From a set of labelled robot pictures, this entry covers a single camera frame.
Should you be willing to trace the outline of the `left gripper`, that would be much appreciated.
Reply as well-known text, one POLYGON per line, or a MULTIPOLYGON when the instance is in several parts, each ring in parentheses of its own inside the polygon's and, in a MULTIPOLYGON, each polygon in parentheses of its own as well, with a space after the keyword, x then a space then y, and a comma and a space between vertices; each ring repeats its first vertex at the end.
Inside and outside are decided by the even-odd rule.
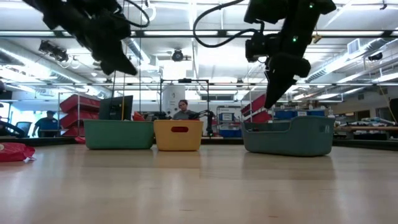
POLYGON ((123 54, 121 39, 128 36, 129 24, 115 0, 76 0, 72 6, 82 16, 74 32, 78 42, 89 49, 102 71, 110 75, 119 71, 136 75, 137 69, 123 54))

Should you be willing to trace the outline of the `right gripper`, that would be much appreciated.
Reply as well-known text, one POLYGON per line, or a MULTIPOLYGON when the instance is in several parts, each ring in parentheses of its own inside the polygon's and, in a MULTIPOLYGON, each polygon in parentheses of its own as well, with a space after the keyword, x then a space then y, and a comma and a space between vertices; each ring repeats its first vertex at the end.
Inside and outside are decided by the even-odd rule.
POLYGON ((280 32, 266 35, 267 91, 264 107, 270 109, 296 83, 294 75, 305 78, 310 63, 303 55, 312 40, 312 27, 297 24, 282 26, 280 32))

